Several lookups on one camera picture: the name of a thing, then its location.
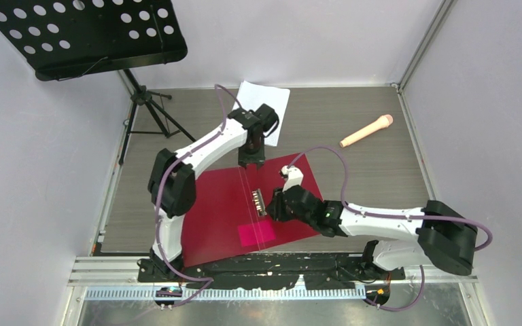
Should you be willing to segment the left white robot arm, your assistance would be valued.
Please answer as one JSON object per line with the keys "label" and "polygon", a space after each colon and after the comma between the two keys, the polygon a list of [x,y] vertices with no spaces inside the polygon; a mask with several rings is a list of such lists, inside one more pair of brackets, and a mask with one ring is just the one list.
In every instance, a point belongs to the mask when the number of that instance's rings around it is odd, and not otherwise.
{"label": "left white robot arm", "polygon": [[155,241],[150,260],[165,281],[181,272],[181,231],[185,214],[196,201],[196,180],[214,162],[236,149],[237,164],[261,167],[266,136],[279,127],[276,111],[266,105],[256,110],[232,110],[222,123],[193,144],[177,151],[158,152],[147,189],[155,210]]}

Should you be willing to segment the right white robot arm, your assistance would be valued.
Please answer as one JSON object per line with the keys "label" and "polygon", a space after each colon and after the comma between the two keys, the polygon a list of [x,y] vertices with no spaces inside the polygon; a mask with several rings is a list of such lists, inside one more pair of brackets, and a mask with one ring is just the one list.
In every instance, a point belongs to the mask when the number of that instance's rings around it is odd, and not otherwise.
{"label": "right white robot arm", "polygon": [[295,185],[276,188],[266,212],[274,221],[297,220],[330,238],[371,237],[360,262],[368,278],[429,264],[458,276],[473,270],[478,228],[437,200],[413,209],[375,209],[322,200]]}

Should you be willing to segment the metal folder clip mechanism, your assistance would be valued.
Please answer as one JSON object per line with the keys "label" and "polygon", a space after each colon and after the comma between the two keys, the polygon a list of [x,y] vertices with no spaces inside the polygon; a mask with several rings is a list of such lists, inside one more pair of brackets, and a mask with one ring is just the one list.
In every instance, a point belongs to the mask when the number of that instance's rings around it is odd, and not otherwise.
{"label": "metal folder clip mechanism", "polygon": [[260,217],[266,216],[267,215],[266,205],[264,203],[264,198],[263,198],[261,190],[259,188],[255,189],[254,191],[251,192],[251,196],[252,196],[254,208],[255,208],[258,216],[260,216]]}

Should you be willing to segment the red plastic folder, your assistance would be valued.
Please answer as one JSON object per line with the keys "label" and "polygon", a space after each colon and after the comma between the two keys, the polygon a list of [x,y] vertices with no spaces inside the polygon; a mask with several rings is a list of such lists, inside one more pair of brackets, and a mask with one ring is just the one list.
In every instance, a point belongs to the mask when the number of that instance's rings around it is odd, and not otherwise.
{"label": "red plastic folder", "polygon": [[261,168],[238,166],[202,173],[196,182],[196,202],[184,218],[181,233],[184,266],[316,236],[315,230],[300,221],[276,222],[268,215],[259,214],[254,202],[256,190],[260,191],[265,204],[271,201],[274,189],[284,184],[279,171],[289,163],[302,171],[302,186],[321,197],[307,157],[294,158],[293,154],[273,158]]}

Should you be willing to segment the white paper sheets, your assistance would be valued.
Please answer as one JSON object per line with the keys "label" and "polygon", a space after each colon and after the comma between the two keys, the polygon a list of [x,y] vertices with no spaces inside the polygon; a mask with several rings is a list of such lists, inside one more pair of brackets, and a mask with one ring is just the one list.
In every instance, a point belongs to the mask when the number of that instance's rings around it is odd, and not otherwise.
{"label": "white paper sheets", "polygon": [[279,126],[276,131],[265,138],[265,144],[276,147],[279,144],[279,136],[284,123],[285,111],[290,99],[291,90],[272,86],[261,86],[248,81],[242,81],[237,92],[237,100],[242,108],[256,110],[261,104],[273,108],[279,117]]}

